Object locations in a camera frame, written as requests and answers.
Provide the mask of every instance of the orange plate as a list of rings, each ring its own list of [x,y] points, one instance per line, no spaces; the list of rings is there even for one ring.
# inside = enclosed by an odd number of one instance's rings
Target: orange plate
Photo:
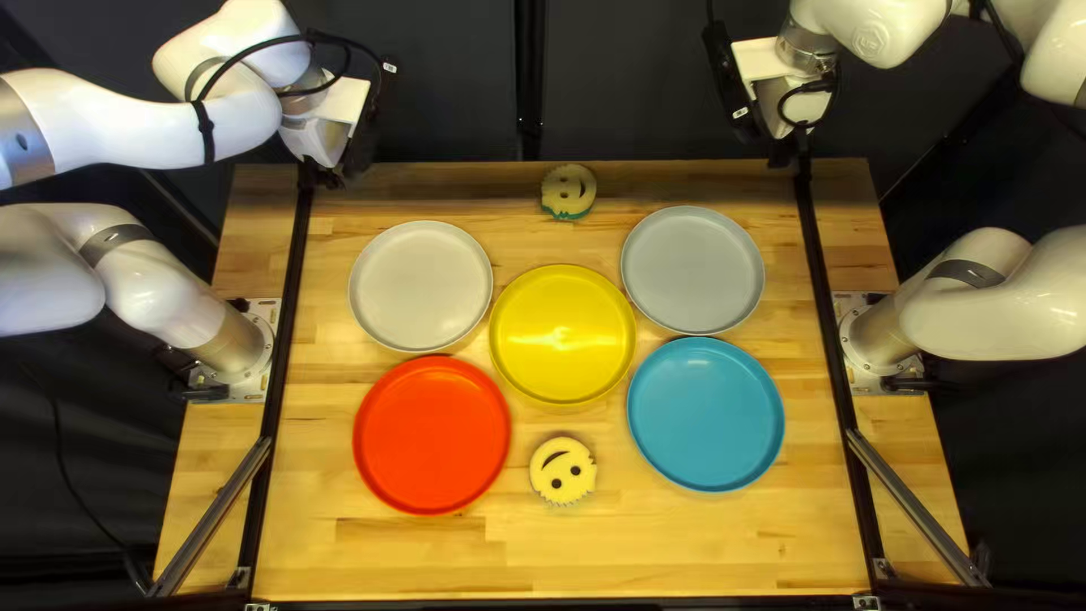
[[[389,373],[354,419],[354,462],[386,505],[441,515],[479,498],[509,453],[509,409],[487,374],[449,357]]]

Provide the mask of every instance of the plate rim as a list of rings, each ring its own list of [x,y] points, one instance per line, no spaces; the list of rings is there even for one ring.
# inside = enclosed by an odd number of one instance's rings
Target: plate rim
[[[767,454],[766,457],[765,457],[765,459],[763,459],[763,461],[759,462],[759,464],[765,464],[765,467],[759,469],[758,474],[755,475],[754,478],[750,478],[749,475],[747,475],[746,478],[742,479],[743,483],[740,484],[740,485],[737,485],[737,486],[736,485],[714,486],[711,488],[698,487],[698,486],[691,485],[690,483],[687,483],[687,482],[685,482],[683,480],[672,478],[664,469],[661,469],[654,460],[652,460],[648,457],[648,455],[645,453],[645,449],[642,447],[642,443],[641,443],[637,434],[634,431],[633,419],[631,418],[631,411],[632,411],[632,408],[633,408],[633,393],[634,393],[634,386],[635,386],[636,380],[637,380],[637,374],[640,374],[644,370],[645,366],[648,365],[649,361],[654,357],[657,357],[657,355],[661,351],[664,351],[665,348],[667,348],[669,346],[672,346],[672,345],[682,345],[682,344],[692,344],[692,343],[700,345],[700,346],[705,346],[705,347],[711,347],[712,349],[720,349],[723,353],[734,352],[733,355],[728,355],[728,357],[729,358],[734,358],[736,355],[738,355],[738,356],[742,356],[742,358],[749,360],[752,364],[758,366],[758,368],[760,369],[760,371],[765,374],[765,380],[769,381],[770,386],[773,390],[773,396],[771,397],[771,399],[775,398],[775,400],[772,402],[772,404],[773,404],[772,408],[773,408],[773,412],[775,413],[775,416],[778,417],[778,420],[780,422],[780,425],[776,428],[779,441],[776,442],[775,448],[773,449],[773,451],[771,454]],[[719,495],[719,494],[724,494],[724,493],[733,493],[735,491],[741,491],[743,488],[746,488],[747,486],[750,486],[755,482],[761,480],[762,476],[765,476],[766,473],[768,473],[769,470],[772,469],[773,464],[776,462],[776,459],[780,458],[781,450],[784,447],[784,435],[785,435],[786,430],[787,430],[787,427],[786,427],[786,415],[784,412],[784,399],[781,397],[781,391],[780,391],[780,389],[776,387],[776,383],[773,382],[773,377],[769,375],[769,372],[766,370],[766,368],[760,362],[758,362],[758,360],[755,359],[749,353],[747,353],[746,351],[743,351],[738,346],[735,346],[734,344],[730,344],[730,343],[724,342],[722,340],[717,340],[715,338],[704,338],[704,336],[680,338],[678,340],[672,340],[671,342],[665,343],[662,346],[660,346],[656,351],[653,351],[652,354],[649,354],[647,357],[645,357],[645,360],[643,360],[641,362],[641,366],[637,368],[637,372],[634,374],[633,380],[630,381],[630,387],[629,387],[629,390],[627,390],[626,421],[627,421],[627,429],[630,432],[630,437],[633,438],[633,445],[637,448],[637,454],[640,454],[641,458],[644,459],[644,461],[646,463],[648,463],[649,467],[653,468],[653,471],[655,471],[656,473],[660,474],[661,476],[664,476],[665,480],[667,480],[668,482],[670,482],[670,483],[672,483],[672,484],[674,484],[677,486],[680,486],[680,487],[682,487],[684,489],[687,489],[687,491],[693,491],[695,493],[702,493],[702,494],[707,494],[707,495]]]
[[[516,381],[513,380],[513,378],[505,371],[505,368],[502,366],[502,364],[500,362],[500,360],[497,359],[497,357],[495,355],[495,353],[496,353],[495,346],[497,346],[497,343],[494,342],[494,334],[495,334],[495,329],[496,329],[496,326],[494,326],[494,314],[498,311],[498,305],[501,304],[502,297],[508,292],[508,290],[510,288],[513,288],[513,285],[515,283],[517,283],[525,276],[528,276],[529,273],[536,272],[536,271],[539,271],[541,269],[546,269],[546,268],[552,268],[552,267],[569,267],[569,268],[580,269],[582,271],[588,271],[589,273],[592,273],[592,275],[596,276],[596,278],[594,278],[594,279],[598,279],[599,280],[597,282],[597,285],[604,285],[605,288],[610,288],[611,290],[614,290],[617,293],[617,296],[618,296],[617,302],[622,303],[622,304],[626,305],[626,311],[624,311],[624,314],[629,315],[629,322],[630,322],[630,331],[629,331],[630,339],[629,340],[630,340],[630,342],[628,343],[629,347],[626,351],[626,357],[623,359],[626,361],[626,365],[623,366],[622,371],[619,374],[617,374],[613,381],[610,381],[608,383],[608,385],[607,385],[606,389],[603,389],[598,393],[594,393],[594,394],[592,394],[592,395],[590,395],[590,396],[588,396],[585,398],[578,398],[578,399],[570,399],[570,400],[560,400],[560,399],[556,400],[556,399],[553,399],[553,398],[548,398],[548,397],[539,395],[538,393],[533,393],[531,391],[528,391],[527,389],[523,387],[522,384],[518,384]],[[522,393],[527,397],[529,397],[531,399],[534,399],[536,402],[541,402],[541,403],[546,404],[546,405],[551,405],[551,406],[578,407],[578,406],[583,406],[583,405],[590,404],[592,402],[595,402],[596,399],[599,399],[602,397],[607,396],[607,394],[609,394],[611,391],[614,391],[615,387],[618,386],[619,384],[621,384],[622,380],[626,379],[627,375],[629,375],[630,370],[633,368],[633,359],[636,357],[636,353],[637,353],[637,347],[636,347],[636,344],[637,344],[637,318],[633,315],[633,308],[630,307],[630,300],[626,297],[626,295],[622,293],[622,290],[619,289],[619,287],[615,285],[615,282],[613,282],[609,279],[607,279],[607,276],[601,273],[599,271],[597,271],[597,270],[595,270],[595,269],[593,269],[591,267],[588,267],[585,265],[578,265],[576,263],[547,263],[547,264],[544,264],[544,265],[538,265],[535,267],[532,267],[530,269],[527,269],[527,270],[521,271],[520,273],[518,273],[517,277],[513,278],[513,280],[509,281],[509,283],[505,284],[505,288],[502,289],[502,292],[497,295],[497,298],[494,301],[494,310],[491,314],[491,320],[490,320],[490,324],[488,327],[489,327],[489,329],[487,330],[488,331],[488,333],[487,333],[487,340],[488,340],[488,343],[489,343],[490,361],[494,366],[494,370],[498,373],[500,377],[502,377],[502,380],[504,380],[506,383],[509,384],[509,386],[513,386],[519,393]]]
[[[728,226],[728,227],[733,228],[733,229],[738,229],[738,234],[742,236],[741,239],[745,238],[745,239],[743,239],[743,241],[746,242],[745,245],[747,245],[749,247],[749,250],[754,252],[754,254],[757,254],[757,256],[755,258],[757,258],[757,260],[758,260],[758,265],[757,265],[757,269],[756,269],[757,270],[757,275],[758,275],[758,290],[757,290],[757,294],[755,294],[754,298],[752,298],[752,305],[750,305],[750,307],[746,310],[746,313],[742,317],[740,317],[738,319],[732,321],[730,324],[728,324],[725,327],[722,327],[722,328],[718,328],[718,329],[711,330],[711,331],[682,330],[682,329],[675,329],[673,327],[665,324],[662,321],[660,321],[659,319],[657,319],[653,315],[648,314],[648,310],[645,307],[643,307],[643,305],[639,302],[639,298],[635,296],[635,291],[631,290],[629,282],[627,282],[626,257],[627,257],[627,253],[630,251],[630,243],[633,240],[634,236],[637,233],[637,231],[639,230],[642,230],[642,231],[647,230],[644,227],[646,226],[646,222],[649,222],[649,220],[653,219],[654,216],[684,216],[684,215],[691,215],[689,213],[690,208],[695,208],[695,209],[700,211],[700,212],[698,212],[698,214],[702,214],[703,212],[708,212],[708,213],[710,213],[710,215],[712,215],[715,217],[715,219],[717,219],[718,221],[720,221],[722,225]],[[641,220],[639,220],[637,224],[634,225],[633,229],[630,229],[630,232],[627,233],[627,236],[626,236],[626,240],[623,240],[623,242],[622,242],[622,253],[619,255],[618,267],[619,267],[619,273],[622,276],[622,285],[626,288],[626,293],[628,295],[630,295],[630,301],[634,304],[634,307],[637,308],[637,311],[640,311],[642,315],[644,315],[646,319],[648,319],[649,321],[656,323],[657,326],[666,329],[667,331],[670,331],[672,333],[680,333],[682,335],[689,335],[689,336],[693,336],[693,338],[704,338],[704,336],[709,336],[709,335],[716,335],[718,333],[723,333],[725,331],[733,330],[733,329],[737,328],[738,326],[743,324],[743,322],[746,321],[747,319],[749,319],[750,316],[754,315],[755,310],[758,309],[758,304],[761,303],[762,294],[766,292],[766,259],[761,255],[761,249],[758,247],[758,244],[754,241],[754,238],[750,237],[749,231],[747,231],[746,229],[744,229],[742,225],[740,225],[738,222],[736,222],[734,219],[730,218],[728,215],[725,215],[725,214],[723,214],[721,212],[718,212],[716,209],[712,209],[711,207],[705,207],[703,205],[691,205],[689,203],[683,203],[683,204],[679,204],[679,205],[668,205],[666,207],[661,207],[661,208],[659,208],[659,209],[657,209],[657,211],[655,211],[655,212],[646,215],[644,218],[642,218]]]
[[[418,508],[411,507],[407,506],[406,504],[393,500],[393,497],[389,495],[386,491],[383,491],[383,488],[380,488],[366,478],[366,470],[363,469],[363,464],[366,461],[361,456],[358,440],[361,437],[359,433],[362,428],[363,411],[366,409],[367,404],[369,404],[370,397],[375,396],[375,392],[383,391],[384,387],[387,387],[388,385],[392,384],[397,380],[403,379],[403,377],[405,375],[420,373],[417,370],[420,370],[420,368],[426,368],[427,367],[426,364],[434,364],[435,367],[444,367],[446,369],[455,371],[457,374],[460,374],[465,378],[470,378],[476,382],[481,382],[482,385],[485,387],[487,392],[490,393],[493,397],[497,398],[497,403],[502,408],[500,410],[500,413],[502,417],[502,425],[505,431],[505,444],[504,444],[505,447],[504,450],[502,451],[501,460],[497,461],[496,467],[488,475],[487,483],[479,489],[478,493],[472,494],[471,497],[467,498],[466,500],[464,500],[463,502],[456,505],[451,509],[417,511]],[[404,369],[411,369],[412,371],[407,372],[400,371]],[[479,500],[479,498],[485,495],[487,492],[490,491],[491,487],[493,487],[494,483],[502,475],[502,472],[505,470],[505,463],[509,459],[509,451],[512,449],[512,446],[513,446],[513,415],[509,411],[508,402],[505,400],[505,395],[502,394],[502,390],[497,387],[497,385],[494,383],[493,380],[490,379],[489,375],[487,375],[487,372],[482,371],[478,367],[467,361],[455,359],[453,357],[446,357],[444,355],[428,355],[416,359],[411,359],[408,361],[404,361],[402,364],[396,365],[389,371],[381,374],[381,378],[374,384],[374,386],[369,389],[369,391],[366,392],[366,396],[363,397],[362,402],[358,404],[358,409],[357,411],[355,411],[354,415],[354,423],[351,428],[351,454],[352,458],[354,459],[354,468],[355,472],[358,474],[358,478],[362,480],[366,488],[375,497],[377,497],[378,500],[384,504],[384,506],[390,507],[403,513],[408,513],[411,515],[418,515],[425,518],[449,515],[451,513],[460,511],[464,508],[473,504],[475,501]]]
[[[433,347],[427,347],[427,348],[408,348],[408,347],[405,347],[405,346],[399,346],[399,345],[395,345],[395,344],[393,344],[391,342],[388,342],[388,339],[383,339],[383,338],[378,336],[376,333],[372,332],[372,330],[369,329],[369,327],[367,327],[365,323],[363,323],[362,322],[362,317],[358,316],[358,309],[355,308],[355,305],[354,305],[352,296],[354,294],[355,283],[357,282],[357,279],[356,279],[357,276],[358,276],[357,271],[358,271],[359,265],[362,265],[362,259],[363,259],[363,256],[366,255],[366,252],[370,251],[370,247],[374,247],[375,250],[377,247],[380,247],[380,243],[378,243],[378,242],[379,241],[383,242],[383,241],[388,241],[389,239],[391,239],[390,237],[387,237],[391,232],[393,232],[393,231],[394,232],[407,231],[407,230],[411,230],[413,228],[413,226],[414,227],[418,227],[420,225],[430,225],[430,226],[437,225],[437,226],[442,226],[442,227],[446,228],[446,230],[449,228],[451,228],[451,229],[453,229],[453,231],[452,231],[453,234],[457,234],[458,237],[462,237],[462,238],[467,238],[465,240],[465,243],[467,243],[472,250],[475,250],[482,257],[482,260],[485,263],[484,268],[487,269],[487,278],[485,278],[487,279],[487,298],[483,300],[483,307],[482,307],[481,311],[478,314],[478,316],[475,318],[475,321],[471,323],[471,326],[468,327],[463,333],[456,335],[456,338],[454,338],[450,342],[447,342],[445,344],[438,345],[438,346],[433,346]],[[434,219],[429,219],[429,218],[422,218],[422,219],[417,219],[417,220],[406,220],[404,222],[399,222],[396,225],[393,225],[393,226],[389,227],[388,229],[384,229],[383,231],[377,233],[376,236],[374,236],[374,238],[369,240],[369,242],[362,249],[362,251],[358,252],[358,255],[355,256],[354,263],[351,265],[351,271],[350,271],[350,275],[348,276],[348,282],[346,282],[346,307],[348,307],[348,310],[351,311],[351,317],[354,319],[355,324],[358,326],[362,329],[362,331],[365,332],[365,334],[368,335],[369,339],[372,340],[374,342],[376,342],[377,344],[379,344],[379,345],[381,345],[381,346],[383,346],[383,347],[386,347],[386,348],[388,348],[390,351],[395,351],[397,353],[405,353],[405,354],[408,354],[408,355],[426,355],[428,353],[435,353],[438,351],[442,351],[444,348],[449,348],[453,344],[456,344],[460,340],[464,340],[465,338],[467,338],[468,334],[470,334],[472,331],[475,331],[475,329],[477,327],[479,327],[479,323],[481,323],[482,320],[484,318],[487,318],[487,313],[490,310],[490,302],[491,302],[491,300],[493,297],[494,297],[494,267],[493,267],[493,263],[491,263],[491,260],[490,260],[490,256],[487,254],[487,251],[482,247],[482,244],[479,243],[479,240],[475,239],[475,236],[472,236],[471,233],[467,232],[466,230],[457,227],[456,225],[453,225],[452,222],[446,222],[444,220],[434,220]]]

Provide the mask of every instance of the dark background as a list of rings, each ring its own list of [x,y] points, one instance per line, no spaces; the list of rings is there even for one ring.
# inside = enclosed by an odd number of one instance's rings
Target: dark background
[[[55,65],[126,94],[172,101],[151,55],[219,4],[0,0],[8,13],[0,13],[0,68]],[[519,157],[514,2],[288,5],[303,28],[366,42],[399,61],[378,160]],[[716,12],[744,39],[775,35],[786,7],[720,0]],[[699,39],[702,2],[550,0],[546,15],[543,158],[763,154],[729,132]],[[1086,221],[1086,143],[1063,123],[1082,129],[1083,113],[1053,112],[1018,91],[1013,78],[1000,81],[1009,65],[994,30],[963,18],[949,20],[897,68],[844,59],[842,94],[815,132],[815,152],[869,158],[902,278],[974,227],[1036,240]],[[353,73],[368,69],[357,61]],[[290,157],[269,141],[239,160]],[[96,166],[5,191],[0,201],[122,205],[209,277],[229,180],[230,163],[162,173]],[[11,499],[0,521],[5,607],[138,596],[115,546],[62,486],[49,397],[17,365],[81,390],[54,397],[66,418],[73,480],[103,522],[151,558],[184,413],[167,393],[172,377],[153,360],[155,346],[108,313],[77,330],[0,341],[0,431],[11,432],[0,444],[0,489]],[[970,544],[992,550],[993,580],[1082,588],[1086,410],[1074,383],[1086,357],[931,365],[946,380],[974,385],[932,398]]]

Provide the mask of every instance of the butcher block tabletop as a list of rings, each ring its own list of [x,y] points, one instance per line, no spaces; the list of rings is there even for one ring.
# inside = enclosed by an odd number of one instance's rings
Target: butcher block tabletop
[[[592,212],[573,222],[540,209],[540,180],[557,163],[376,164],[342,190],[318,188],[290,365],[254,570],[253,597],[415,600],[731,597],[853,594],[869,587],[844,449],[822,353],[791,174],[765,161],[584,162],[596,175]],[[834,290],[897,285],[863,160],[815,163],[813,193]],[[296,168],[240,165],[213,285],[232,296],[279,296],[296,201]],[[753,485],[697,494],[639,455],[626,421],[637,366],[678,338],[635,311],[637,344],[624,381],[583,408],[542,410],[501,382],[488,317],[444,351],[498,383],[512,415],[508,458],[491,489],[452,515],[416,518],[378,500],[358,476],[352,427],[366,393],[412,358],[355,323],[346,283],[375,236],[417,219],[451,222],[490,257],[493,298],[518,275],[573,263],[622,289],[627,233],[669,205],[719,211],[749,232],[766,265],[757,310],[717,338],[756,358],[784,404],[781,454]],[[190,405],[159,545],[161,571],[256,438],[262,406]],[[926,397],[860,397],[862,433],[950,535],[964,536]],[[532,492],[539,444],[569,434],[598,466],[596,491],[571,507]],[[952,581],[877,481],[886,557],[898,573]],[[243,498],[182,591],[218,589],[237,565]]]

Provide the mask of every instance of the yellow sponge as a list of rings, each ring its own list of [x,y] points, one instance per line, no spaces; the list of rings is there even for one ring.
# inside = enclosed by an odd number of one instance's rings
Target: yellow sponge
[[[589,213],[596,199],[596,177],[576,163],[559,165],[543,178],[543,209],[555,218],[574,220]]]
[[[584,444],[555,437],[535,449],[528,479],[547,502],[570,505],[596,489],[596,464]]]

